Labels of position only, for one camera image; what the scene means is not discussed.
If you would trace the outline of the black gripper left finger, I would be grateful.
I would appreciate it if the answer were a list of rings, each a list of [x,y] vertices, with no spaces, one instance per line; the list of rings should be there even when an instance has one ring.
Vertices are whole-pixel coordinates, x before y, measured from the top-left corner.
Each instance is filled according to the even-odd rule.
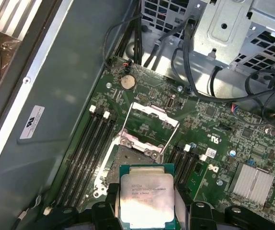
[[[112,183],[104,201],[79,212],[75,207],[57,207],[41,218],[43,230],[119,230],[120,184]]]

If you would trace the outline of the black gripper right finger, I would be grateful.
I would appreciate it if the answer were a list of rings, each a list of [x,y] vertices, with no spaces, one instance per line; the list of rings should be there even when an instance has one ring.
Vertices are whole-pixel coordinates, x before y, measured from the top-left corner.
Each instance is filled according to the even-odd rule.
[[[275,230],[275,224],[240,206],[229,206],[224,212],[209,203],[193,201],[190,190],[176,186],[175,216],[183,230]]]

